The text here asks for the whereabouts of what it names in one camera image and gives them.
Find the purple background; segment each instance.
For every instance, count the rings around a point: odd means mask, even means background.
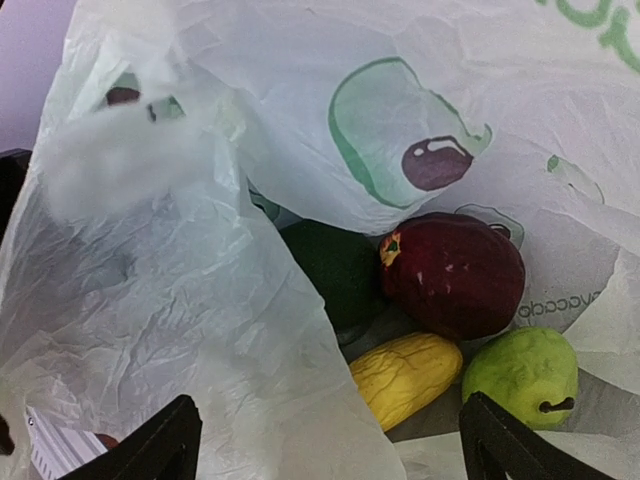
[[[5,0],[0,9],[0,152],[31,149],[76,0]]]

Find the fruit stem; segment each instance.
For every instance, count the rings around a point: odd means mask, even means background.
[[[567,397],[557,405],[551,405],[551,403],[549,402],[542,402],[539,408],[542,413],[551,413],[551,412],[560,412],[562,410],[573,410],[573,407],[575,407],[575,405],[576,405],[575,399],[571,397]]]

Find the plastic bag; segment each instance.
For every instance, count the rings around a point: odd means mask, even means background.
[[[588,458],[600,435],[637,471],[627,3],[80,0],[0,251],[0,375],[115,436],[192,394],[203,479],[404,478],[246,175],[368,234],[427,210],[508,230],[516,324],[565,331],[584,369],[562,445]],[[128,75],[140,103],[100,111]],[[146,106],[159,128],[138,137]],[[446,478],[438,452],[462,465],[450,441],[425,441],[431,477],[412,478]]]

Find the green guava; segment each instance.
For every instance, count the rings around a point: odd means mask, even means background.
[[[483,392],[534,430],[564,423],[578,394],[578,361],[550,328],[507,332],[480,349],[462,380],[462,400]]]

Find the yellow squash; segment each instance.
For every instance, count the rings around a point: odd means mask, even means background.
[[[380,345],[349,368],[386,432],[449,388],[462,369],[462,353],[442,337],[414,333]]]

